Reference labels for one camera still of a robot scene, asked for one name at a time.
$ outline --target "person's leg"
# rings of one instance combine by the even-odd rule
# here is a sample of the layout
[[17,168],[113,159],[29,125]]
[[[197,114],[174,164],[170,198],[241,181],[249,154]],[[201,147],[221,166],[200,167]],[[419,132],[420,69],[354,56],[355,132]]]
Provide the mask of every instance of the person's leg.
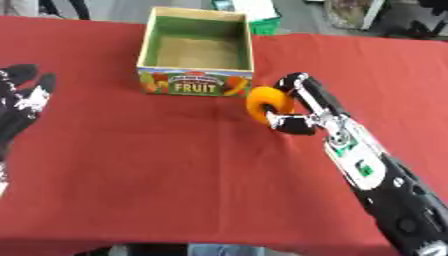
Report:
[[52,0],[39,0],[39,4],[45,8],[48,14],[60,16],[58,8],[56,8]]
[[73,8],[75,8],[76,13],[78,13],[81,20],[90,20],[89,9],[84,0],[70,0],[70,3],[73,5]]

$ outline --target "fruit illustration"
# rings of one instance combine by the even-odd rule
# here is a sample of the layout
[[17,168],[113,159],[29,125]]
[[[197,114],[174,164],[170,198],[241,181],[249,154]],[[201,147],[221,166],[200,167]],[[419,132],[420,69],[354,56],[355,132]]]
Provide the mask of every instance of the fruit illustration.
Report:
[[224,91],[224,96],[232,96],[245,92],[246,86],[249,84],[249,80],[240,76],[230,76],[227,78],[226,87],[228,90]]

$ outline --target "fruit box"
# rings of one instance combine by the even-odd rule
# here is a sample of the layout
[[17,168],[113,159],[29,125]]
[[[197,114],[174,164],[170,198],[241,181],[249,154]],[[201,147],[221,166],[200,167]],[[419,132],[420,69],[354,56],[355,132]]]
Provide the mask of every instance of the fruit box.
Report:
[[147,93],[246,96],[253,74],[246,16],[154,7],[137,69]]

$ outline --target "floor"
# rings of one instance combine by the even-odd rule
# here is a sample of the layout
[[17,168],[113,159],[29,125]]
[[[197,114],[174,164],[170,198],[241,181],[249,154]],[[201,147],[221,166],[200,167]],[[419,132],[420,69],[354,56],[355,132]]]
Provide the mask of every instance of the floor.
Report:
[[[76,13],[67,0],[54,0],[62,15],[76,18]],[[153,6],[176,6],[186,8],[211,9],[211,0],[85,0],[90,8],[93,20],[146,23],[149,10]],[[441,19],[430,14],[430,10],[413,4],[395,3],[370,31],[337,29],[331,26],[325,17],[322,3],[306,3],[304,0],[273,0],[282,14],[279,34],[318,33],[335,35],[378,36],[392,25],[407,26],[418,17],[430,28]],[[448,28],[443,31],[448,35]]]

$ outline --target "robotic arm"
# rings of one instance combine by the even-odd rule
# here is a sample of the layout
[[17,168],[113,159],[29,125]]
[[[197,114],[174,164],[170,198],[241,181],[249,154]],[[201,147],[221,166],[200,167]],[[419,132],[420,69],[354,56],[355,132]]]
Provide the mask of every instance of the robotic arm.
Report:
[[56,79],[44,74],[34,87],[18,89],[37,75],[31,64],[19,64],[0,69],[0,195],[8,186],[7,148],[15,136],[33,124],[47,105]]
[[[292,99],[310,113],[287,114]],[[448,208],[317,80],[306,73],[290,74],[274,88],[255,88],[247,106],[254,118],[280,132],[313,135],[317,129],[324,130],[326,154],[402,255],[448,255]]]

